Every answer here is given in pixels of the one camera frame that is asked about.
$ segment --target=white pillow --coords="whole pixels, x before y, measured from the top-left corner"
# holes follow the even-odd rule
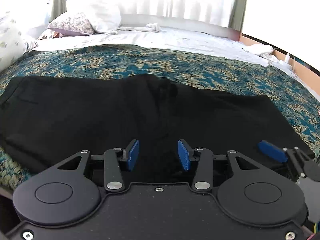
[[[27,46],[9,12],[0,15],[0,71],[20,58],[26,52]]]
[[[91,3],[84,13],[97,33],[115,33],[121,22],[119,7],[103,1]]]

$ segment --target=teal patterned bedspread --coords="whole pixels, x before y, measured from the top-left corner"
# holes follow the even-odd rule
[[[0,94],[14,76],[119,79],[144,73],[201,89],[238,95],[265,94],[315,154],[320,154],[320,103],[300,83],[272,66],[128,44],[33,54],[1,74]],[[0,148],[1,184],[15,189],[30,176]]]

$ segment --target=round black disc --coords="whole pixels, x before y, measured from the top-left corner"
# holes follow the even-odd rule
[[[232,217],[257,226],[290,221],[304,208],[301,189],[268,169],[238,171],[219,187],[218,200]]]
[[[18,214],[39,225],[63,225],[91,213],[100,202],[97,186],[78,171],[47,170],[13,194]]]

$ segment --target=wall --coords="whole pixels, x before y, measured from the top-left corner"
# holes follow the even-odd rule
[[[320,0],[247,0],[242,32],[320,70]]]

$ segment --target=black pants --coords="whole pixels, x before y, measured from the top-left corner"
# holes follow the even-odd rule
[[[119,80],[16,77],[0,97],[0,145],[37,173],[87,149],[94,155],[140,140],[130,181],[183,181],[177,141],[214,154],[238,150],[259,163],[278,147],[312,151],[267,96],[238,96],[136,75]]]

